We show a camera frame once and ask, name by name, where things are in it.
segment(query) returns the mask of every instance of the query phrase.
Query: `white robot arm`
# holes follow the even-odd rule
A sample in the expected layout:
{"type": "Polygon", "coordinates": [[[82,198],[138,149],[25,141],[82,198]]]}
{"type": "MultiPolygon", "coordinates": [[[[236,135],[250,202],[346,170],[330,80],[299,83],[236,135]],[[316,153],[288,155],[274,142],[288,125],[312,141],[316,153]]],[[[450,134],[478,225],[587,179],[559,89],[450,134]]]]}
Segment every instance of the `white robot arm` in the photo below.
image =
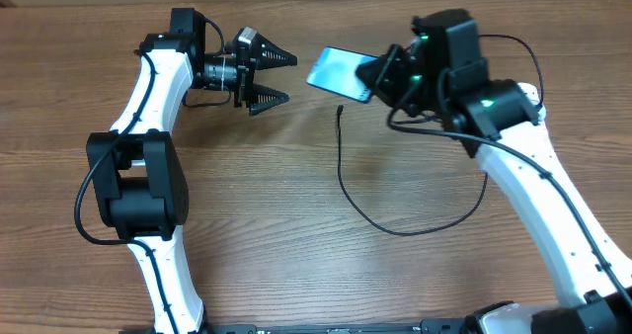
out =
{"type": "MultiPolygon", "coordinates": [[[[468,316],[460,332],[632,330],[632,261],[603,231],[560,164],[533,106],[543,107],[535,88],[489,79],[476,22],[465,10],[416,17],[412,30],[416,38],[409,48],[391,45],[358,66],[356,76],[393,108],[390,128],[461,140],[509,198],[559,301],[556,310],[514,303],[487,307],[468,316]],[[411,117],[434,112],[443,130],[397,125],[393,117],[399,110],[411,117]]],[[[434,333],[451,333],[440,330],[434,333]]]]}
{"type": "Polygon", "coordinates": [[[190,88],[228,90],[234,106],[245,104],[254,116],[289,99],[254,84],[255,71],[296,65],[294,55],[251,28],[219,53],[204,54],[205,23],[214,25],[193,9],[174,9],[170,32],[147,36],[129,103],[111,132],[92,133],[87,145],[102,220],[116,228],[115,242],[127,243],[138,261],[154,306],[155,333],[204,329],[204,306],[183,244],[189,191],[171,141],[181,102],[190,88]],[[147,177],[120,176],[119,170],[133,166],[144,166],[147,177]]]}

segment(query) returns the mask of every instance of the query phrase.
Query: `smartphone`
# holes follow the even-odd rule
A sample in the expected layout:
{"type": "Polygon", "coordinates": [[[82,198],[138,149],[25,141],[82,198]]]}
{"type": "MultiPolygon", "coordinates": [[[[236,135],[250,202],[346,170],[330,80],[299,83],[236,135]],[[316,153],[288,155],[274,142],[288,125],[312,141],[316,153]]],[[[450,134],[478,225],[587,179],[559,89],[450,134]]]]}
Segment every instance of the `smartphone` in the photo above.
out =
{"type": "Polygon", "coordinates": [[[324,91],[368,103],[371,91],[356,77],[356,68],[377,57],[327,46],[307,76],[307,84],[324,91]]]}

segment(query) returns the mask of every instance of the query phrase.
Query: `black cable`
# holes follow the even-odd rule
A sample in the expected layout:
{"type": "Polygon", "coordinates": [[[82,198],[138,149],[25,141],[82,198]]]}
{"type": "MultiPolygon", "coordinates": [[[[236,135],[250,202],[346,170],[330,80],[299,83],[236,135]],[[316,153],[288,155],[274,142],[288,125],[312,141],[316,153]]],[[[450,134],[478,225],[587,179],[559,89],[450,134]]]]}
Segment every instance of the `black cable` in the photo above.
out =
{"type": "Polygon", "coordinates": [[[354,207],[355,210],[357,210],[357,212],[362,215],[362,217],[364,219],[366,219],[366,221],[368,221],[371,225],[373,225],[374,227],[376,227],[377,229],[391,234],[391,235],[396,235],[396,236],[417,236],[417,235],[423,235],[423,234],[430,234],[433,232],[437,232],[437,231],[441,231],[441,230],[445,230],[448,229],[460,222],[462,222],[463,220],[467,219],[470,215],[472,215],[476,209],[478,208],[479,205],[481,205],[481,202],[483,202],[483,197],[485,196],[485,190],[487,189],[487,181],[489,176],[487,174],[485,174],[485,179],[483,180],[483,188],[481,189],[481,195],[478,198],[478,201],[476,201],[476,205],[474,205],[474,207],[472,208],[471,211],[469,211],[468,213],[466,213],[465,215],[463,215],[461,218],[448,223],[446,225],[442,225],[442,226],[438,226],[438,227],[434,227],[434,228],[428,228],[428,229],[424,229],[424,230],[420,230],[420,231],[414,231],[414,232],[399,232],[399,231],[393,231],[393,230],[389,230],[381,225],[379,225],[378,223],[376,223],[375,221],[373,221],[370,217],[368,217],[368,215],[366,215],[362,209],[360,209],[356,203],[352,200],[351,196],[349,196],[349,193],[347,193],[347,189],[345,189],[345,184],[343,183],[343,176],[342,176],[342,159],[343,159],[343,139],[342,139],[342,130],[341,130],[341,126],[340,126],[340,116],[343,113],[343,106],[338,106],[338,109],[336,111],[336,131],[337,131],[337,136],[338,136],[338,182],[340,183],[340,188],[343,190],[343,193],[345,194],[345,197],[347,198],[347,201],[349,201],[349,203],[352,205],[352,207],[354,207]]]}
{"type": "MultiPolygon", "coordinates": [[[[448,68],[443,68],[443,70],[438,74],[438,78],[436,79],[436,93],[440,96],[443,96],[443,88],[445,86],[445,76],[447,76],[447,74],[449,73],[449,69],[448,68]]],[[[408,92],[402,97],[401,101],[406,101],[409,98],[411,98],[410,95],[407,96],[408,93],[414,93],[415,91],[417,91],[417,88],[419,86],[413,87],[411,89],[408,90],[408,92]]],[[[447,102],[445,101],[444,98],[439,98],[438,99],[438,108],[441,111],[441,113],[445,116],[447,116],[447,102]]]]}
{"type": "MultiPolygon", "coordinates": [[[[221,46],[219,48],[218,52],[215,53],[208,53],[207,55],[209,56],[220,56],[222,54],[224,54],[225,52],[225,47],[224,47],[224,34],[221,32],[221,29],[219,29],[219,27],[217,26],[217,24],[215,24],[213,21],[211,21],[209,18],[204,18],[204,21],[207,24],[210,24],[215,31],[217,32],[217,34],[219,35],[219,41],[221,43],[221,46]]],[[[230,102],[230,99],[232,98],[232,94],[230,93],[230,90],[228,91],[228,98],[226,98],[224,101],[222,102],[210,102],[210,103],[197,103],[197,104],[193,104],[193,105],[189,105],[187,104],[187,94],[185,94],[185,96],[182,98],[182,105],[188,108],[200,108],[200,107],[217,107],[217,106],[223,106],[225,104],[228,104],[228,102],[230,102]]]]}
{"type": "Polygon", "coordinates": [[[396,121],[393,122],[396,125],[410,125],[410,124],[424,124],[424,123],[429,123],[429,122],[440,122],[441,119],[438,116],[429,116],[424,112],[421,112],[420,115],[422,116],[420,119],[417,120],[411,120],[411,121],[396,121]]]}
{"type": "Polygon", "coordinates": [[[209,18],[204,18],[204,20],[206,21],[207,24],[210,24],[215,29],[215,31],[219,35],[219,41],[221,43],[221,46],[219,47],[219,50],[216,53],[209,53],[208,55],[210,55],[210,56],[219,56],[219,55],[224,54],[224,34],[221,33],[221,29],[219,29],[217,24],[215,24],[209,18]]]}
{"type": "Polygon", "coordinates": [[[156,277],[156,284],[158,285],[158,293],[160,293],[160,298],[162,299],[164,310],[167,312],[167,316],[169,316],[169,321],[171,322],[171,326],[174,330],[174,334],[178,334],[178,326],[176,325],[176,320],[171,311],[171,305],[167,302],[167,296],[165,295],[165,290],[163,289],[163,286],[162,286],[160,272],[158,270],[158,264],[156,263],[156,257],[154,256],[153,250],[147,244],[138,240],[133,240],[133,239],[129,241],[97,239],[93,237],[92,235],[88,234],[86,229],[83,227],[83,224],[81,223],[81,205],[83,203],[83,198],[86,195],[86,191],[88,190],[88,185],[90,185],[90,182],[92,181],[95,175],[95,172],[97,171],[99,166],[101,166],[101,164],[106,159],[106,157],[108,157],[108,155],[119,144],[121,139],[124,136],[128,135],[129,132],[134,128],[136,123],[140,120],[140,115],[142,114],[142,111],[145,108],[145,105],[147,104],[147,101],[149,100],[149,96],[151,95],[151,91],[154,87],[154,82],[156,80],[156,74],[157,74],[156,67],[154,66],[154,62],[147,55],[146,52],[141,52],[140,55],[141,57],[144,57],[147,60],[147,63],[149,63],[150,71],[149,71],[149,84],[147,85],[147,90],[145,91],[145,95],[142,97],[142,100],[140,101],[140,104],[138,105],[138,109],[132,115],[129,125],[112,141],[112,143],[110,144],[110,147],[108,147],[108,150],[104,152],[103,155],[101,155],[101,157],[97,160],[97,162],[95,162],[95,164],[92,166],[90,171],[88,171],[86,178],[81,183],[81,187],[79,188],[79,192],[77,193],[77,199],[75,200],[75,226],[77,227],[77,231],[79,231],[79,233],[81,234],[81,236],[83,236],[84,239],[88,240],[89,242],[95,245],[134,244],[134,245],[140,246],[141,248],[143,248],[143,250],[145,250],[145,255],[149,257],[149,260],[151,261],[151,266],[154,270],[154,276],[156,277]]]}
{"type": "MultiPolygon", "coordinates": [[[[388,118],[386,119],[386,124],[388,125],[388,127],[390,127],[393,130],[406,132],[406,133],[421,134],[421,135],[444,136],[444,137],[450,137],[452,139],[469,140],[469,141],[474,141],[474,142],[479,142],[479,143],[482,143],[482,144],[490,145],[490,146],[497,147],[497,148],[503,150],[504,152],[516,157],[520,161],[522,161],[522,162],[528,164],[529,166],[531,166],[532,168],[534,168],[540,174],[540,178],[547,180],[551,184],[551,186],[553,186],[553,188],[560,194],[560,197],[562,197],[562,199],[564,200],[564,203],[566,204],[566,206],[569,208],[569,210],[573,214],[573,217],[575,218],[575,221],[577,222],[578,226],[580,227],[580,230],[582,231],[582,233],[584,234],[584,237],[586,238],[587,242],[589,243],[589,245],[590,245],[590,247],[592,249],[592,253],[596,256],[596,258],[597,258],[597,260],[599,262],[599,265],[601,266],[603,271],[607,274],[607,276],[610,278],[610,281],[612,282],[612,284],[616,288],[617,292],[619,293],[619,295],[621,296],[621,298],[625,302],[626,306],[628,307],[628,310],[630,310],[630,312],[632,313],[632,298],[630,298],[630,295],[628,294],[627,290],[623,287],[623,285],[621,285],[619,280],[616,278],[616,276],[612,272],[610,263],[608,263],[607,260],[605,260],[605,257],[601,253],[601,250],[596,245],[596,242],[594,241],[593,235],[591,234],[591,232],[589,231],[588,227],[586,226],[586,223],[582,219],[582,216],[580,215],[580,212],[577,210],[577,208],[573,204],[573,201],[571,200],[569,195],[566,193],[566,191],[564,191],[562,186],[553,178],[553,174],[551,174],[549,171],[547,171],[542,166],[540,166],[537,162],[533,161],[531,158],[527,157],[526,155],[523,155],[519,151],[517,151],[517,150],[515,150],[515,149],[513,149],[513,148],[511,148],[509,146],[503,145],[503,144],[501,144],[499,142],[496,142],[496,141],[493,141],[493,140],[490,140],[490,139],[487,139],[487,138],[484,138],[484,137],[479,137],[479,136],[465,134],[465,133],[460,133],[460,132],[452,132],[452,131],[444,131],[444,130],[432,130],[432,129],[423,129],[423,128],[399,126],[399,125],[395,125],[393,123],[393,117],[395,116],[397,111],[399,111],[401,109],[401,106],[403,106],[406,103],[406,101],[408,99],[410,99],[411,96],[413,96],[413,94],[417,91],[417,88],[418,88],[418,86],[415,86],[415,87],[411,88],[405,94],[404,98],[402,98],[400,103],[398,103],[398,105],[395,108],[393,108],[391,110],[391,112],[388,114],[388,118]]],[[[437,97],[440,100],[443,99],[442,95],[438,95],[437,97]]]]}
{"type": "Polygon", "coordinates": [[[531,47],[529,47],[529,45],[526,44],[526,42],[523,42],[522,40],[516,37],[503,35],[503,34],[482,34],[482,35],[479,35],[478,37],[479,38],[510,39],[515,42],[519,42],[520,44],[522,44],[522,46],[524,46],[524,48],[526,48],[527,51],[529,51],[529,54],[531,55],[531,58],[533,59],[533,64],[535,64],[535,69],[537,70],[537,78],[540,81],[540,102],[538,102],[538,104],[535,106],[535,109],[537,111],[541,110],[542,106],[544,106],[544,78],[542,77],[542,70],[540,69],[540,63],[537,61],[537,57],[535,56],[535,53],[533,52],[531,47]]]}

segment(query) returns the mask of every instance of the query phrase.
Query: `wood grain surface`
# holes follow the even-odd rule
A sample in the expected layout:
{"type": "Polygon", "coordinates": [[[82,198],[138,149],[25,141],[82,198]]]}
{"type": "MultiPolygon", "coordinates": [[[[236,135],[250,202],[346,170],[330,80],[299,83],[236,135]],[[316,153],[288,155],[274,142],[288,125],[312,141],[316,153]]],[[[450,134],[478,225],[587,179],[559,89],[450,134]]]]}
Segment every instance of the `wood grain surface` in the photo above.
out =
{"type": "MultiPolygon", "coordinates": [[[[254,118],[229,106],[178,116],[173,136],[191,190],[187,256],[213,323],[417,321],[504,299],[554,300],[537,249],[495,185],[464,223],[405,239],[372,228],[338,186],[334,120],[344,104],[344,178],[375,220],[413,230],[452,221],[474,204],[482,175],[458,143],[393,132],[378,100],[355,104],[304,82],[323,46],[380,54],[411,38],[413,15],[446,8],[470,10],[483,34],[531,44],[557,151],[601,224],[632,255],[632,0],[193,6],[226,36],[252,26],[300,63],[257,73],[258,83],[291,96],[286,105],[254,118]]],[[[168,29],[171,8],[0,10],[1,333],[152,325],[129,251],[83,240],[72,207],[88,170],[86,139],[118,118],[138,74],[132,51],[146,34],[168,29]]],[[[493,77],[537,82],[517,43],[483,47],[493,77]]],[[[91,233],[114,236],[92,189],[83,214],[91,233]]]]}

